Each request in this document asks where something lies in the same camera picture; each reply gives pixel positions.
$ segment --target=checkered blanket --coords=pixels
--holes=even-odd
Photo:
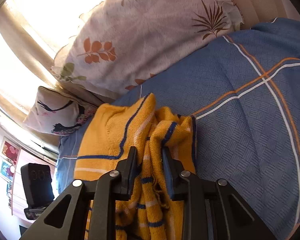
[[[219,37],[114,105],[150,92],[157,107],[196,116],[197,174],[227,179],[278,239],[292,234],[300,224],[300,22],[276,18]],[[64,187],[74,166],[63,156],[76,158],[84,129],[61,140]]]

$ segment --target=orange stripe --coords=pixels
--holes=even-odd
[[[292,235],[296,232],[296,230],[298,229],[298,227],[300,226],[300,223],[296,223],[292,229],[292,231],[290,232],[290,234],[287,236],[286,240],[289,240]]]
[[[241,47],[241,49],[243,50],[243,52],[244,52],[247,56],[249,56],[250,58],[253,59],[253,61],[258,65],[258,67],[261,69],[261,71],[262,71],[263,73],[265,73],[265,70],[263,69],[263,67],[261,66],[261,64],[257,61],[257,59],[256,59],[254,56],[250,55],[250,54],[246,51],[246,49],[245,49],[241,44],[239,44],[239,46]],[[282,101],[282,103],[283,103],[283,106],[284,106],[284,108],[285,108],[285,110],[286,110],[286,112],[287,112],[287,115],[288,115],[288,117],[289,117],[289,120],[290,120],[292,129],[293,129],[293,131],[294,131],[294,135],[295,135],[295,139],[296,139],[296,143],[297,143],[298,151],[299,151],[299,155],[300,155],[300,140],[299,140],[298,131],[297,131],[297,128],[296,128],[295,123],[294,123],[294,121],[293,121],[293,117],[292,117],[292,115],[291,115],[291,113],[290,113],[290,110],[289,110],[289,108],[288,108],[288,105],[287,105],[287,103],[286,103],[286,100],[284,99],[284,97],[283,97],[281,91],[279,90],[279,88],[277,87],[277,85],[273,82],[273,80],[270,79],[270,83],[272,84],[272,86],[274,87],[274,89],[277,91],[277,93],[278,93],[278,95],[279,95],[279,97],[280,97],[280,99],[281,99],[281,101]]]
[[[213,101],[211,104],[201,108],[200,110],[194,112],[192,115],[195,115],[195,114],[198,114],[208,108],[210,108],[211,106],[215,105],[216,103],[218,103],[222,98],[226,97],[227,95],[230,95],[230,94],[234,94],[234,93],[237,93],[239,92],[241,89],[253,84],[254,82],[258,81],[259,79],[265,77],[266,75],[268,75],[270,72],[272,72],[274,69],[276,69],[278,66],[280,66],[284,61],[287,61],[287,60],[290,60],[290,59],[295,59],[295,60],[300,60],[299,58],[295,58],[295,57],[286,57],[282,60],[280,60],[276,65],[274,65],[270,70],[268,70],[266,73],[264,73],[263,75],[255,78],[254,80],[251,80],[249,81],[248,83],[244,84],[243,86],[239,87],[238,89],[236,90],[232,90],[232,91],[229,91],[229,92],[226,92],[225,94],[223,94],[221,97],[219,97],[217,100]]]

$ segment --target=brown palm leaf print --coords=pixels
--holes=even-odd
[[[208,11],[204,2],[202,0],[201,0],[201,2],[204,6],[204,9],[207,13],[208,18],[195,13],[195,15],[197,15],[199,17],[199,19],[192,18],[192,20],[199,22],[199,24],[195,24],[192,26],[203,27],[202,30],[197,31],[197,33],[208,32],[203,36],[202,40],[207,38],[209,35],[215,35],[217,37],[218,32],[228,30],[228,28],[227,29],[223,28],[227,22],[226,22],[226,20],[222,21],[224,18],[226,18],[225,15],[223,16],[222,6],[219,6],[217,3],[217,8],[216,8],[216,4],[214,3],[213,12],[212,12],[210,5],[209,5],[209,11]]]

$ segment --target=picture frame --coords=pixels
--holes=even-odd
[[[17,144],[13,143],[6,137],[3,138],[1,148],[0,148],[0,156],[7,162],[16,166],[18,155],[20,154],[21,147]]]
[[[2,159],[0,176],[5,179],[7,182],[13,181],[13,173],[10,171],[12,164],[4,159]]]
[[[7,197],[11,198],[11,193],[12,193],[12,182],[11,181],[7,181]]]

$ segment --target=small pillow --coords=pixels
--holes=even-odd
[[[65,136],[79,129],[96,110],[75,97],[39,87],[34,106],[23,122],[39,132]]]

